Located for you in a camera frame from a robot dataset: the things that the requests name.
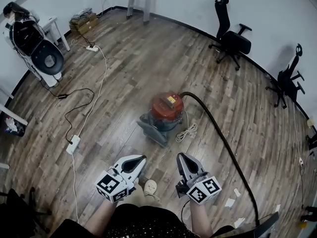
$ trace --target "black hose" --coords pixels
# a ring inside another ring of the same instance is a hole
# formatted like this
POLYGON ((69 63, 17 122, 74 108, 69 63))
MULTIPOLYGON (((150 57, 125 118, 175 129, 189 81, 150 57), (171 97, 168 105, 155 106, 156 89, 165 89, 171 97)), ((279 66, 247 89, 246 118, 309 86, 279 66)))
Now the black hose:
POLYGON ((251 189, 250 189, 250 187, 249 187, 249 185, 248 185, 248 182, 247 182, 246 178, 244 177, 244 175, 243 175, 243 173, 242 173, 242 170, 240 169, 240 166, 239 166, 239 164, 238 164, 236 158, 234 157, 234 154, 233 154, 233 152, 232 152, 232 150, 231 150, 231 148, 230 148, 230 146, 229 146, 229 144, 228 144, 226 138, 225 138, 224 135, 222 134, 222 132, 221 132, 221 130, 220 130, 218 124, 217 124, 216 121, 214 120, 212 114, 210 113, 210 111, 208 110, 208 108, 206 107, 206 105, 201 101, 201 99, 199 99, 195 94, 190 93, 190 92, 183 92, 183 93, 179 94, 179 96, 180 96, 181 98, 183 98, 183 97, 186 96, 186 95, 187 95, 187 96, 190 96, 190 97, 192 97, 192 98, 194 98, 194 99, 202 106, 202 108, 206 111, 207 115, 209 116, 210 120, 212 121, 214 127, 216 128, 216 131, 218 132, 218 134, 219 134, 220 138, 222 139, 222 141, 223 141, 225 147, 227 148, 227 150, 228 150, 228 152, 229 152, 229 155, 230 155, 230 157, 231 157, 231 159, 232 159, 232 161, 233 161, 233 164, 234 164, 234 166, 236 167, 236 169, 237 169, 237 171, 238 171, 238 173, 239 173, 239 175, 240 175, 240 177, 241 177, 241 179, 242 179, 242 181, 243 181, 243 184, 244 184, 244 186, 246 187, 246 189, 247 189, 247 191, 248 191, 248 193, 249 193, 249 196, 250 196, 251 201, 252 201, 252 203, 253 203, 254 212, 255 212, 255 214, 256 214, 256 225, 259 226, 259 225, 260 225, 260 222, 259 222, 259 211, 258 211, 257 202, 256 202, 256 200, 255 200, 255 198, 254 198, 254 196, 253 196, 253 193, 252 193, 252 191, 251 191, 251 189))

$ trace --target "chair base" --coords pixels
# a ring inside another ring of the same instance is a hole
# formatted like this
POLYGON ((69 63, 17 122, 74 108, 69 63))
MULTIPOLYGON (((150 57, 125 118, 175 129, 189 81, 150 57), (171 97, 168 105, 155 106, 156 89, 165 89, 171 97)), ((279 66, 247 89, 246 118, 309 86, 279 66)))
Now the chair base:
POLYGON ((280 100, 282 100, 282 102, 283 102, 283 104, 284 104, 284 105, 282 106, 282 108, 283 108, 283 109, 286 109, 286 108, 287 108, 287 105, 286 105, 286 102, 285 102, 285 99, 284 99, 284 92, 283 92, 283 91, 281 91, 281 90, 278 89, 278 88, 271 88, 271 87, 268 87, 268 86, 267 86, 265 89, 266 89, 266 90, 271 90, 271 91, 277 93, 278 99, 277 99, 277 103, 274 104, 274 107, 275 107, 275 108, 278 107, 278 104, 279 104, 279 101, 280 101, 280 100))
MULTIPOLYGON (((50 216, 52 215, 52 211, 51 210, 47 210, 47 212, 37 212, 35 211, 35 201, 34 201, 34 197, 33 197, 33 193, 35 192, 35 188, 32 187, 30 189, 30 192, 29 192, 29 202, 28 202, 28 205, 33 213, 33 220, 36 224, 38 224, 38 226, 43 229, 45 231, 45 233, 49 234, 50 233, 50 229, 46 228, 44 226, 44 224, 36 217, 36 216, 50 216)), ((25 195, 24 194, 21 194, 20 195, 21 198, 25 198, 25 195)))
POLYGON ((217 58, 216 63, 221 63, 227 56, 231 56, 231 58, 236 63, 235 70, 238 71, 240 69, 240 64, 238 63, 238 60, 240 59, 239 55, 235 55, 235 54, 229 52, 228 50, 224 49, 221 45, 210 44, 208 46, 208 48, 210 48, 210 49, 212 49, 213 47, 219 48, 219 49, 221 49, 222 51, 225 52, 225 55, 223 55, 223 57, 221 57, 220 59, 217 58))

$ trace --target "white cable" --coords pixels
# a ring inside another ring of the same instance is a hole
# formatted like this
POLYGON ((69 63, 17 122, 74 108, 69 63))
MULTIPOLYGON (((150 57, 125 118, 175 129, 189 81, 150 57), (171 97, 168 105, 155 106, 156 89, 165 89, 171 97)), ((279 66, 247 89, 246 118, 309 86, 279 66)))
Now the white cable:
POLYGON ((79 223, 77 196, 76 196, 76 191, 75 191, 75 182, 76 182, 75 160, 74 160, 74 155, 73 155, 73 154, 71 155, 71 157, 73 158, 73 169, 74 169, 74 185, 73 185, 73 190, 74 190, 75 202, 76 202, 76 217, 77 217, 77 223, 79 223))
POLYGON ((75 45, 80 45, 80 46, 83 46, 83 47, 85 47, 85 48, 86 48, 86 46, 84 46, 84 45, 82 45, 82 44, 75 43, 75 40, 74 40, 74 39, 72 39, 72 40, 71 40, 71 43, 70 43, 70 46, 75 46, 75 45))
POLYGON ((104 56, 104 59, 105 59, 105 64, 106 64, 106 71, 105 71, 105 74, 104 74, 103 80, 102 80, 102 82, 101 82, 101 86, 100 86, 100 89, 99 89, 98 97, 96 98, 96 100, 95 100, 95 102, 94 102, 94 104, 93 104, 93 107, 90 109, 90 112, 89 112, 89 113, 88 113, 88 115, 86 116, 86 119, 85 119, 84 125, 83 125, 83 127, 81 128, 81 130, 80 130, 80 132, 79 132, 79 134, 78 134, 78 137, 80 137, 80 134, 81 134, 81 132, 83 131, 83 128, 85 127, 86 121, 87 121, 87 119, 88 119, 88 117, 89 117, 90 113, 91 113, 91 112, 92 112, 92 110, 94 109, 94 106, 95 106, 95 104, 96 104, 97 100, 99 99, 100 92, 101 92, 101 89, 102 89, 102 87, 103 87, 103 82, 104 82, 104 79, 105 79, 105 77, 106 77, 107 70, 108 70, 108 67, 107 67, 107 59, 105 58, 105 55, 104 55, 103 51, 101 50, 101 48, 100 48, 100 47, 98 47, 98 46, 95 46, 95 47, 97 47, 97 48, 101 51, 101 53, 103 54, 103 56, 104 56))
MULTIPOLYGON (((74 41, 74 40, 71 41, 71 46, 81 45, 81 44, 76 44, 76 43, 74 43, 73 41, 74 41)), ((86 116, 84 125, 83 125, 83 127, 81 128, 81 130, 80 130, 80 132, 79 132, 79 134, 78 134, 78 137, 80 136, 80 134, 81 134, 83 128, 85 127, 85 124, 86 124, 86 121, 87 121, 87 119, 88 119, 88 116, 89 116, 90 113, 92 112, 92 110, 93 110, 93 108, 94 108, 94 106, 95 106, 97 100, 99 99, 100 92, 101 92, 101 89, 102 89, 102 87, 103 87, 103 82, 104 82, 104 79, 105 79, 105 77, 106 77, 107 70, 108 70, 108 67, 107 67, 107 59, 106 59, 106 57, 105 57, 103 51, 101 50, 100 47, 98 47, 98 46, 95 46, 95 47, 97 47, 97 48, 101 51, 101 53, 103 54, 103 57, 104 57, 104 59, 105 59, 105 64, 106 64, 106 70, 105 70, 105 74, 104 74, 103 80, 102 80, 102 82, 101 82, 101 86, 100 86, 100 89, 99 89, 98 97, 96 98, 96 100, 95 100, 95 102, 94 102, 94 104, 93 104, 93 106, 92 106, 90 112, 89 112, 88 115, 86 116)), ((76 202, 76 217, 77 217, 77 223, 79 223, 79 218, 78 218, 78 204, 77 204, 77 196, 76 196, 76 190, 75 190, 75 182, 76 182, 75 159, 74 159, 74 155, 73 155, 73 154, 71 155, 71 157, 73 158, 73 169, 74 169, 74 185, 73 185, 73 191, 74 191, 75 202, 76 202)))
POLYGON ((187 115, 187 112, 185 111, 185 114, 186 114, 186 119, 187 119, 187 129, 184 130, 183 132, 181 133, 178 133, 176 135, 176 142, 180 143, 183 141, 183 139, 186 137, 186 135, 192 135, 194 131, 197 130, 198 126, 195 122, 192 123, 192 125, 189 127, 189 124, 188 124, 188 115, 187 115))
POLYGON ((299 153, 299 142, 298 142, 298 135, 297 135, 296 120, 295 120, 295 104, 293 105, 293 114, 294 114, 294 125, 295 125, 295 131, 296 131, 296 139, 297 139, 297 152, 298 152, 298 159, 299 159, 301 157, 301 154, 299 153))

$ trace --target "power strip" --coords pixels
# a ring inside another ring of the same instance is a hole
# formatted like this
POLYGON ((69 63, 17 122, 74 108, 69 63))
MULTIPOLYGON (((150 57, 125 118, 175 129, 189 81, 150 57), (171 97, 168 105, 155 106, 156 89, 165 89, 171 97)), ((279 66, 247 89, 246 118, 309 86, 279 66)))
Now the power strip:
POLYGON ((74 135, 71 139, 71 143, 69 143, 67 149, 66 149, 66 152, 68 152, 70 155, 73 155, 79 142, 80 142, 80 137, 77 136, 77 135, 74 135))
POLYGON ((93 48, 88 46, 86 49, 89 50, 89 51, 93 51, 93 52, 97 52, 98 51, 98 48, 96 46, 94 46, 93 48))

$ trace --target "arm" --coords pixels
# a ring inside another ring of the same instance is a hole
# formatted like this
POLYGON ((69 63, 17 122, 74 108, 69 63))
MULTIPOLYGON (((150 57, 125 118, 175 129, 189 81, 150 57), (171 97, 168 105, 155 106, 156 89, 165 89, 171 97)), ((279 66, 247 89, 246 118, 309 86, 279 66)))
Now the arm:
POLYGON ((98 210, 90 217, 85 228, 93 235, 101 237, 115 211, 117 203, 104 200, 98 210))
POLYGON ((204 205, 199 205, 193 200, 190 200, 190 212, 192 216, 193 232, 201 238, 209 238, 213 232, 207 216, 204 205))

